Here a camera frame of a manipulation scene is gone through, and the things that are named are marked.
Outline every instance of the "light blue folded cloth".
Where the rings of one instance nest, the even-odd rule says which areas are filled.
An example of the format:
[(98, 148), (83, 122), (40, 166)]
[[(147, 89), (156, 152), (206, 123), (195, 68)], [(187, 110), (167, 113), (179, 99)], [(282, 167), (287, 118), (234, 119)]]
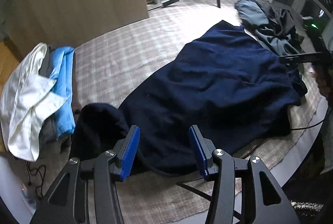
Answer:
[(72, 47), (60, 47), (50, 53), (49, 78), (57, 79), (52, 92), (66, 97), (67, 101), (54, 113), (57, 137), (62, 134), (72, 135), (75, 122), (72, 112), (72, 70), (74, 49)]

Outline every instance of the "beige checkered tablecloth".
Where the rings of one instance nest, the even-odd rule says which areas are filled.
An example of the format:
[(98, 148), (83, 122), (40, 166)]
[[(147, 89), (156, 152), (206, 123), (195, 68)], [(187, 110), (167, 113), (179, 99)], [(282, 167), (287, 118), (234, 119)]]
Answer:
[[(221, 9), (215, 6), (216, 0), (180, 1), (150, 11), (149, 19), (111, 31), (78, 47), (73, 73), (76, 83), (73, 109), (81, 109), (93, 102), (118, 107), (147, 77), (172, 61), (186, 43), (201, 37), (214, 24), (226, 20), (232, 25), (240, 25), (234, 9), (236, 1), (221, 0)], [(305, 36), (300, 25), (297, 29)], [(302, 47), (311, 51), (309, 39)], [(292, 128), (308, 125), (320, 100), (308, 69), (309, 65), (305, 65), (303, 80), (309, 92), (301, 106), (290, 109)], [(302, 133), (295, 131), (285, 138), (269, 139), (255, 154), (271, 169), (284, 158)], [(249, 151), (254, 144), (243, 152)], [(179, 180), (195, 176), (197, 174), (163, 178), (145, 172), (118, 184), (125, 223), (166, 223), (207, 210), (208, 201), (175, 185)], [(206, 193), (212, 191), (212, 183), (199, 181), (195, 185)], [(236, 186), (236, 192), (239, 192), (238, 182)], [(96, 221), (93, 205), (93, 196), (89, 195), (91, 223)]]

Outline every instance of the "wooden board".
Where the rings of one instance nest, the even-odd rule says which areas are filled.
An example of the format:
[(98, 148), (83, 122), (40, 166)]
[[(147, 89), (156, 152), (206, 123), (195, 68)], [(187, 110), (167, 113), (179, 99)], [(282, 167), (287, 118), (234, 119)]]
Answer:
[[(7, 79), (10, 77), (11, 73), (19, 65), (19, 61), (14, 57), (11, 51), (0, 42), (0, 97), (2, 93), (2, 88), (6, 83)], [(0, 134), (0, 152), (6, 152), (5, 145), (2, 140), (2, 135)]]
[(2, 10), (8, 35), (23, 56), (39, 42), (77, 47), (148, 18), (145, 0), (7, 0)]

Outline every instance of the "blue gripper pad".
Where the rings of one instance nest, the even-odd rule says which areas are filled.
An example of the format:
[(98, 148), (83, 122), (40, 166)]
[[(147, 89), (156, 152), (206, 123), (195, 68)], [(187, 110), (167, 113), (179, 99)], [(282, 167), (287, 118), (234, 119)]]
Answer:
[(198, 167), (199, 173), (205, 179), (208, 177), (206, 158), (192, 126), (189, 128), (189, 142), (195, 156), (196, 165)]
[(137, 149), (139, 146), (140, 141), (140, 128), (137, 126), (134, 129), (134, 132), (129, 140), (127, 140), (127, 137), (124, 141), (123, 146), (126, 146), (126, 149), (124, 151), (124, 154), (122, 156), (122, 167), (120, 170), (120, 181), (123, 182), (130, 174), (130, 171), (132, 169), (133, 161), (135, 154), (137, 153)]

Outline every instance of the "silver screw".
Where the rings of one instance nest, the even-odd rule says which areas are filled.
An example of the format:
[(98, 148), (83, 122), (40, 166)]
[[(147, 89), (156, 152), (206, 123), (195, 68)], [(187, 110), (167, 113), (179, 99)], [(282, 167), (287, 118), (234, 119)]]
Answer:
[(214, 151), (214, 154), (216, 154), (217, 156), (222, 156), (222, 155), (224, 155), (224, 151), (221, 150), (221, 149), (216, 149), (216, 150)]
[(106, 156), (109, 156), (109, 157), (111, 157), (111, 156), (114, 156), (116, 153), (113, 151), (113, 150), (107, 150), (106, 152), (105, 152), (105, 155)]
[(77, 164), (77, 162), (79, 162), (79, 159), (77, 159), (76, 157), (73, 157), (69, 160), (69, 163), (71, 165), (75, 165), (75, 164)]
[(259, 157), (257, 157), (257, 156), (252, 156), (251, 157), (251, 161), (253, 162), (253, 163), (259, 163), (260, 162), (260, 158)]

